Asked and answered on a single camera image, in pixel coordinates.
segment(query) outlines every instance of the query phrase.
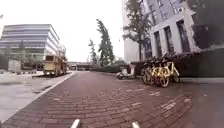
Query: building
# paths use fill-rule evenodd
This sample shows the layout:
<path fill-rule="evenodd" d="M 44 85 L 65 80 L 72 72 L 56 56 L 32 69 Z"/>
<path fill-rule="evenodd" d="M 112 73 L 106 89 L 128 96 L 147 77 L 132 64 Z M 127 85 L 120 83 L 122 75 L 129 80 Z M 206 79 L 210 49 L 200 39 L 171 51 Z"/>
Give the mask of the building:
<path fill-rule="evenodd" d="M 149 18 L 153 23 L 150 30 L 152 56 L 161 57 L 166 53 L 179 54 L 198 50 L 193 40 L 193 30 L 191 28 L 194 24 L 192 19 L 194 12 L 188 8 L 186 2 L 180 1 L 181 0 L 143 1 L 142 7 L 144 8 L 144 13 L 149 13 Z M 128 23 L 125 13 L 124 10 L 124 25 Z M 125 61 L 139 60 L 137 57 L 138 46 L 136 45 L 136 43 L 125 40 Z M 143 59 L 148 59 L 148 53 L 145 53 L 142 53 L 144 54 Z"/>
<path fill-rule="evenodd" d="M 4 28 L 4 23 L 3 23 L 3 15 L 0 15 L 0 38 L 2 36 L 2 31 L 3 31 L 3 28 Z"/>
<path fill-rule="evenodd" d="M 26 55 L 41 61 L 45 55 L 57 54 L 60 38 L 51 24 L 20 24 L 4 26 L 0 49 L 10 48 L 10 54 L 19 55 L 24 45 Z"/>

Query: scooter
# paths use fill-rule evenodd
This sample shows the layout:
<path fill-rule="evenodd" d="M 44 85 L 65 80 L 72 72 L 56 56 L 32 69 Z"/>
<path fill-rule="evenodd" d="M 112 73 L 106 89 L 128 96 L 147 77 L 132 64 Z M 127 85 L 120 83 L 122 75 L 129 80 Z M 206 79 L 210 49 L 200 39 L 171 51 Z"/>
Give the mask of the scooter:
<path fill-rule="evenodd" d="M 132 65 L 132 64 L 130 64 L 129 66 L 131 68 L 131 73 L 128 74 L 127 69 L 123 68 L 123 69 L 121 69 L 122 70 L 121 72 L 117 73 L 117 79 L 122 80 L 124 78 L 127 79 L 127 78 L 130 78 L 130 77 L 135 77 L 136 78 L 136 76 L 135 76 L 135 66 Z"/>

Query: tree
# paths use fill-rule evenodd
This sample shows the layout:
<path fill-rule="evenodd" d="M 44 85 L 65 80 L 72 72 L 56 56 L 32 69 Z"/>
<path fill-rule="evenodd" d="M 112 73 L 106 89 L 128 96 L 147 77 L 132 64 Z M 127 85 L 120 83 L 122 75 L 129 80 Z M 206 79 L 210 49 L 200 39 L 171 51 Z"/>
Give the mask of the tree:
<path fill-rule="evenodd" d="M 143 0 L 128 0 L 126 2 L 127 17 L 129 24 L 123 27 L 124 39 L 130 39 L 139 44 L 139 60 L 142 60 L 141 46 L 150 42 L 150 28 L 152 26 L 149 20 L 149 14 L 144 14 L 142 8 Z"/>
<path fill-rule="evenodd" d="M 11 47 L 8 45 L 6 48 L 5 48 L 5 56 L 7 58 L 10 57 L 10 54 L 11 54 Z"/>
<path fill-rule="evenodd" d="M 195 12 L 194 39 L 200 48 L 224 44 L 223 0 L 186 0 Z"/>
<path fill-rule="evenodd" d="M 95 52 L 95 48 L 94 48 L 95 44 L 93 43 L 93 41 L 91 39 L 90 39 L 89 46 L 91 48 L 90 54 L 91 54 L 92 64 L 95 65 L 95 64 L 97 64 L 96 52 Z"/>
<path fill-rule="evenodd" d="M 25 45 L 23 40 L 19 44 L 19 52 L 21 53 L 21 60 L 23 61 L 26 57 Z"/>
<path fill-rule="evenodd" d="M 103 22 L 97 19 L 98 31 L 101 34 L 101 43 L 98 52 L 100 54 L 100 64 L 101 66 L 106 66 L 112 64 L 114 61 L 113 46 L 110 41 L 110 36 L 107 28 L 104 26 Z"/>

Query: road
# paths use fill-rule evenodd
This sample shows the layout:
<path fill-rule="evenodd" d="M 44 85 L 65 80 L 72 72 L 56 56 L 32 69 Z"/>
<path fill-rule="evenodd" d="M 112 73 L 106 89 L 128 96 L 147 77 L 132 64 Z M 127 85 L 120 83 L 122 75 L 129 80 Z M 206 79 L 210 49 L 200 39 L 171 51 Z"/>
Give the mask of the road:
<path fill-rule="evenodd" d="M 223 85 L 173 84 L 149 87 L 140 80 L 79 72 L 21 109 L 3 127 L 221 128 Z"/>

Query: sidewalk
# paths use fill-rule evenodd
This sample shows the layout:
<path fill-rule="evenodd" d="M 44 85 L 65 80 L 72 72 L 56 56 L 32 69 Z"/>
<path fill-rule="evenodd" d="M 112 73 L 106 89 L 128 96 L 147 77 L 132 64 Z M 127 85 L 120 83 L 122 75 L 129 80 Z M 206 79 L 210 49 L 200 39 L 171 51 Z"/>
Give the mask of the sidewalk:
<path fill-rule="evenodd" d="M 57 86 L 74 74 L 57 78 L 36 78 L 32 75 L 0 75 L 0 120 L 4 122 L 13 114 L 30 104 L 45 92 Z"/>
<path fill-rule="evenodd" d="M 180 78 L 180 81 L 198 84 L 223 84 L 224 78 Z"/>

